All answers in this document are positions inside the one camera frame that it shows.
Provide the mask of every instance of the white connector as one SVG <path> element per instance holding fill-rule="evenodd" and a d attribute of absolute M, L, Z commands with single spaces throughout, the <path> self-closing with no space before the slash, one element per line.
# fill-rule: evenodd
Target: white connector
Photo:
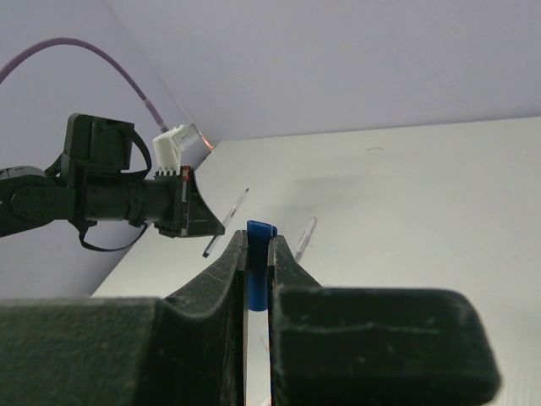
<path fill-rule="evenodd" d="M 188 149 L 201 134 L 195 124 L 179 125 L 158 135 L 152 141 L 158 171 L 180 174 L 182 152 Z"/>

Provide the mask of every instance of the white table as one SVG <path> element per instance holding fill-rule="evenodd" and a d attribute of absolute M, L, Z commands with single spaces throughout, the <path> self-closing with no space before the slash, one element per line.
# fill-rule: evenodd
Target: white table
<path fill-rule="evenodd" d="M 541 118 L 224 142 L 197 170 L 219 218 L 216 246 L 149 231 L 96 296 L 166 296 L 249 219 L 294 248 L 323 285 L 450 288 L 483 318 L 505 387 L 495 404 L 541 404 Z M 266 314 L 250 314 L 250 406 L 269 392 Z"/>

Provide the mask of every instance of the blue object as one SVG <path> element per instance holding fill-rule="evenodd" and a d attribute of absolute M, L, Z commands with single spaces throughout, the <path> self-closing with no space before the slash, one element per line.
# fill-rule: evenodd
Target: blue object
<path fill-rule="evenodd" d="M 278 235 L 275 226 L 249 220 L 248 235 L 248 303 L 252 311 L 264 311 L 267 299 L 267 255 L 269 242 Z"/>

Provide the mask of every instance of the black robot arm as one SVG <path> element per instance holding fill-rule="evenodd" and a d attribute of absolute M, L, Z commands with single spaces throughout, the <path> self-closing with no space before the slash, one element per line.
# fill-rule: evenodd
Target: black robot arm
<path fill-rule="evenodd" d="M 132 145 L 147 168 L 126 173 Z M 100 220 L 153 222 L 168 237 L 224 234 L 201 198 L 191 167 L 180 173 L 150 171 L 150 153 L 132 123 L 74 114 L 62 155 L 47 170 L 0 170 L 0 237 L 68 220 L 83 236 Z"/>

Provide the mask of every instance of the clear pen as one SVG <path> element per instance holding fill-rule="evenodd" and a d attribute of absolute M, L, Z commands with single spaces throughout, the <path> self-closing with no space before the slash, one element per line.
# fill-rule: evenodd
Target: clear pen
<path fill-rule="evenodd" d="M 235 203 L 233 205 L 233 207 L 231 208 L 231 210 L 227 213 L 227 216 L 226 218 L 224 219 L 223 222 L 221 222 L 223 224 L 223 227 L 224 228 L 227 228 L 227 226 L 229 225 L 229 223 L 231 222 L 231 220 L 233 219 L 233 217 L 235 216 L 235 214 L 237 214 L 237 211 L 238 211 L 238 208 L 243 204 L 244 202 L 244 199 L 246 199 L 246 195 L 248 194 L 250 188 L 247 188 L 241 195 L 240 197 L 238 198 L 237 200 L 237 203 Z M 212 237 L 212 240 L 209 242 L 209 244 L 206 246 L 205 248 L 205 251 L 203 251 L 203 256 L 204 258 L 207 258 L 211 251 L 214 249 L 216 243 L 218 242 L 218 239 L 220 239 L 220 235 L 215 235 L 214 237 Z"/>
<path fill-rule="evenodd" d="M 306 247 L 308 246 L 308 242 L 310 241 L 310 237 L 312 237 L 312 234 L 314 233 L 315 225 L 317 224 L 318 219 L 316 217 L 313 217 L 312 220 L 310 220 L 310 223 L 306 227 L 306 230 L 303 233 L 303 236 L 298 241 L 297 249 L 295 250 L 294 258 L 296 262 L 299 262 L 301 257 L 304 254 L 304 251 L 306 250 Z"/>

